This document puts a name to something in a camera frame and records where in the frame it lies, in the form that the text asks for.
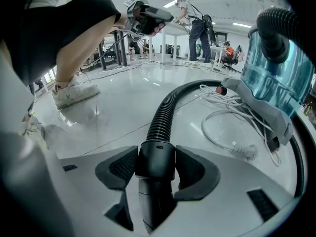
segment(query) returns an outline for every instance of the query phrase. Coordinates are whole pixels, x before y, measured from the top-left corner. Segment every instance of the white cable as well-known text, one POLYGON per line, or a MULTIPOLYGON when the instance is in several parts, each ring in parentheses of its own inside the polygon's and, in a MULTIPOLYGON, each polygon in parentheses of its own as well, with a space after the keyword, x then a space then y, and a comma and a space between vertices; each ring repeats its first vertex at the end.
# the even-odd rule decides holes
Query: white cable
POLYGON ((215 141, 214 139, 212 139, 211 136, 208 134, 208 132, 206 130, 206 125, 205 125, 206 121, 211 116, 213 116, 215 114, 232 113, 234 115, 239 115, 239 116, 242 116, 245 120, 247 120, 254 127, 254 129, 257 131, 259 136, 264 140, 265 147, 266 147, 266 149, 267 149, 267 151, 268 151, 273 163, 276 166, 279 166, 279 164, 281 164, 281 159, 278 156, 277 152, 275 152, 275 155, 277 157, 278 163, 274 159, 273 154, 271 153, 271 151, 270 151, 270 149, 268 147, 266 129, 268 129, 271 132, 273 132, 273 130, 268 125, 265 124, 264 119, 262 121, 259 120, 256 117, 256 115, 252 112, 252 109, 249 106, 247 106, 238 95, 234 95, 232 97, 223 96, 223 95, 217 93, 216 91, 214 91, 213 89, 211 89, 210 87, 208 87, 208 86, 206 86, 204 84, 201 84, 199 87, 200 87, 201 91, 203 92, 202 97, 206 101, 208 101, 208 102, 210 102, 212 104, 219 104, 219 105, 222 105, 222 106, 226 107, 226 109, 209 113, 202 120, 202 123, 201 123, 202 132, 203 132, 203 134, 205 135, 205 137, 209 141, 211 141, 213 144, 215 144, 216 146, 218 146, 220 148, 223 148, 225 150, 230 151, 235 156, 247 158, 248 160, 255 159, 256 156, 257 156, 257 150, 256 150, 255 145, 250 145, 249 147, 245 147, 245 148, 239 147, 237 145, 234 145, 234 146, 223 145, 223 144, 215 141), (259 124, 261 124, 263 126, 264 134, 262 134, 262 132, 260 131, 257 123, 255 122, 255 120, 259 124))

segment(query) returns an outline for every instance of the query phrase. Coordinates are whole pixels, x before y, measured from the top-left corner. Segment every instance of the fluorescent light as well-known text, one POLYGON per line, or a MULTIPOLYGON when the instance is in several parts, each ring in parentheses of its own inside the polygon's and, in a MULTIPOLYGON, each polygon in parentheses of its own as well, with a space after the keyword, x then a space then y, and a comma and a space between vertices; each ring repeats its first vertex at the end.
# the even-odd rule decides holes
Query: fluorescent light
POLYGON ((165 8, 172 7, 172 6, 175 5, 176 1, 177 1, 177 0, 174 0, 174 1, 170 2, 170 3, 167 3, 164 7, 165 7, 165 8))
POLYGON ((244 25, 244 24, 239 24, 239 23, 233 23, 234 26, 243 26, 243 27, 247 27, 247 28, 251 28, 251 26, 249 25, 244 25))

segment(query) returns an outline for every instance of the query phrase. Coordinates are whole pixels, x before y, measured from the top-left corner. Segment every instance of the glossy floor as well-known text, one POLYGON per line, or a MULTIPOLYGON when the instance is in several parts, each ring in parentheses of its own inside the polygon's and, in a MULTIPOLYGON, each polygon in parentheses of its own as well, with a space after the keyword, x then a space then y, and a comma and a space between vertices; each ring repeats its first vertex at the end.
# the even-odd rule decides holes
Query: glossy floor
MULTIPOLYGON (((59 158, 71 158, 122 146, 140 146, 146 140, 157 107, 171 90, 199 79, 222 80, 225 77, 240 76, 226 70, 219 74, 205 69, 183 67, 181 64, 182 61, 173 65, 148 63, 125 72, 126 68, 101 73, 89 72, 90 79, 104 77, 91 81, 99 86, 100 94, 61 111, 56 109, 51 94, 45 95, 35 103, 34 115, 45 125, 45 139, 50 149, 59 158)), ((80 80, 86 81, 87 78, 82 75, 80 80)), ((200 128, 203 117, 219 107, 206 102, 200 96, 201 91, 197 89, 179 101, 173 119, 171 143, 232 157, 203 136, 200 128)), ((259 156, 251 163, 294 194, 296 166, 289 144, 280 149, 282 164, 276 167, 263 140, 248 122, 231 114, 223 114, 208 120, 207 128, 210 135, 222 143, 231 145, 236 142, 241 146, 255 144, 259 156)), ((173 184, 174 189, 177 189, 177 182, 178 178, 173 184)), ((127 192, 135 230, 145 233, 135 177, 128 185, 127 192)))

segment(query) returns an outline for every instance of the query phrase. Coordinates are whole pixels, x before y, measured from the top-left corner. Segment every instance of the white sneaker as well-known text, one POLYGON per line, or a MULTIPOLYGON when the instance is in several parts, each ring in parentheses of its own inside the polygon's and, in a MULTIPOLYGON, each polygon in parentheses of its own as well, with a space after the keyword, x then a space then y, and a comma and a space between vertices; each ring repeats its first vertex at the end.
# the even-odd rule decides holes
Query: white sneaker
POLYGON ((184 61, 184 63, 186 63, 188 65, 196 65, 197 61, 184 61))
POLYGON ((201 62, 201 63, 198 63, 199 66, 201 67, 205 67, 205 68, 208 68, 208 69, 213 69, 213 66, 212 66, 212 63, 210 62, 201 62))
POLYGON ((59 89, 57 92, 55 87, 51 90, 56 107, 59 110, 93 97, 99 92, 97 85, 85 85, 82 82, 77 82, 75 76, 70 80, 67 87, 59 89))
POLYGON ((48 146, 44 140, 44 127, 33 115, 31 115, 27 121, 22 122, 18 134, 30 138, 42 149, 42 151, 48 149, 48 146))

